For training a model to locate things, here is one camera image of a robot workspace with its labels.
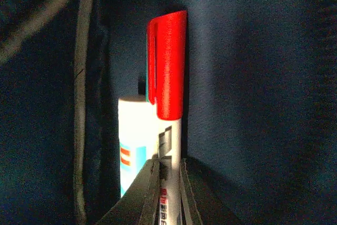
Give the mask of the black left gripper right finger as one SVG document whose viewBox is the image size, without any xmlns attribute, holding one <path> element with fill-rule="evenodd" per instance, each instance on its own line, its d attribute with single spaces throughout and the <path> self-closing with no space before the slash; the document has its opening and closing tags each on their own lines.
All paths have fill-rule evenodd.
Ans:
<svg viewBox="0 0 337 225">
<path fill-rule="evenodd" d="M 195 160 L 182 159 L 180 183 L 183 224 L 242 224 L 212 191 Z"/>
</svg>

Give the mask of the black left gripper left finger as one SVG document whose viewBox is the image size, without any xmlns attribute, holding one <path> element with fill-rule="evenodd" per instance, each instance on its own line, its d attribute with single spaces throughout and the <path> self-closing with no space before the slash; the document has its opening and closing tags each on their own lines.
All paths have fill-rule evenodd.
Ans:
<svg viewBox="0 0 337 225">
<path fill-rule="evenodd" d="M 97 224 L 154 224 L 159 189 L 160 162 L 159 159 L 149 159 L 123 197 Z"/>
</svg>

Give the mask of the green white glue stick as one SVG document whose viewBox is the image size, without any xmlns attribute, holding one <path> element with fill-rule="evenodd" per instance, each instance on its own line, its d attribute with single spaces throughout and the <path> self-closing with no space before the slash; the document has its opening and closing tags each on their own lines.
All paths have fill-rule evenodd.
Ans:
<svg viewBox="0 0 337 225">
<path fill-rule="evenodd" d="M 118 100 L 121 196 L 129 189 L 148 159 L 157 155 L 152 105 L 144 95 Z"/>
</svg>

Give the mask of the navy blue student backpack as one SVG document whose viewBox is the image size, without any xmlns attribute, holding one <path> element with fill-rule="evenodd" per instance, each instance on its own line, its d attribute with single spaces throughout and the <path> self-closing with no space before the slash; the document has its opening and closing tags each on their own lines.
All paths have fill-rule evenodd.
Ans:
<svg viewBox="0 0 337 225">
<path fill-rule="evenodd" d="M 1 66 L 1 224 L 74 224 L 70 0 Z M 120 197 L 117 101 L 144 92 L 146 25 L 187 16 L 182 155 L 244 224 L 336 224 L 336 0 L 94 0 L 84 198 Z"/>
</svg>

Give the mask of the red cap marker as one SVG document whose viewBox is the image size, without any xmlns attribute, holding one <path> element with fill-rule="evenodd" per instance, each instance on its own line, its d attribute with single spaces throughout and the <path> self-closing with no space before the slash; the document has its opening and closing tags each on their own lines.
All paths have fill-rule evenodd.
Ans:
<svg viewBox="0 0 337 225">
<path fill-rule="evenodd" d="M 160 161 L 159 224 L 182 224 L 180 162 L 187 11 L 147 25 L 147 97 L 154 106 Z"/>
</svg>

